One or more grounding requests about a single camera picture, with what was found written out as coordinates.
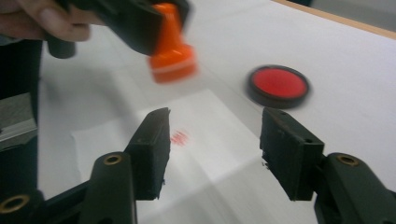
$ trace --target red stamp mark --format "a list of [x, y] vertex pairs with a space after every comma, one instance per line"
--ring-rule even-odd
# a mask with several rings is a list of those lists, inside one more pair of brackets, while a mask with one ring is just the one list
[[186, 146], [188, 140], [189, 137], [184, 132], [181, 131], [175, 132], [171, 137], [171, 142], [180, 147]]

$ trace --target white table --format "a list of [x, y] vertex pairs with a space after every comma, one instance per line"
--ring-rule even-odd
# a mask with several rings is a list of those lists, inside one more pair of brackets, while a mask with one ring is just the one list
[[[195, 47], [199, 73], [183, 82], [154, 83], [147, 58], [106, 27], [93, 27], [73, 59], [44, 55], [39, 187], [47, 198], [81, 181], [72, 132], [202, 90], [213, 92], [258, 146], [262, 106], [244, 88], [248, 73], [263, 64], [285, 65], [309, 79], [306, 102], [286, 111], [325, 142], [326, 155], [354, 155], [396, 190], [395, 40], [267, 0], [192, 3], [186, 40]], [[257, 158], [141, 223], [316, 223], [313, 202], [289, 202], [261, 166]]]

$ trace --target white paper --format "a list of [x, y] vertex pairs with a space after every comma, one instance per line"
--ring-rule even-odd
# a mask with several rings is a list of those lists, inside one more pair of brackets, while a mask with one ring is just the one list
[[[220, 181], [252, 160], [257, 160], [259, 139], [211, 91], [200, 91], [156, 108], [168, 107], [171, 127], [171, 155], [161, 199], [141, 203], [144, 218], [192, 194], [203, 186]], [[122, 151], [137, 127], [128, 127], [133, 118], [120, 118], [73, 132], [78, 152], [81, 180], [89, 179], [94, 161], [111, 151]]]

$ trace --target red ink surface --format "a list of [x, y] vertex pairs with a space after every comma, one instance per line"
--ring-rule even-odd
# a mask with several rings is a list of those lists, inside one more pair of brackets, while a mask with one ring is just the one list
[[184, 132], [181, 131], [175, 132], [171, 137], [172, 144], [178, 145], [180, 147], [186, 146], [188, 140], [189, 137]]

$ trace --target human hand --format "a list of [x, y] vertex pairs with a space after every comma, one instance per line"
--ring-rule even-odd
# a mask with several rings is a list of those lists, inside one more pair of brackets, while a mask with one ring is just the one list
[[103, 24], [92, 12], [70, 6], [67, 13], [53, 0], [0, 0], [0, 35], [44, 39], [45, 32], [66, 41], [90, 36], [89, 24]]

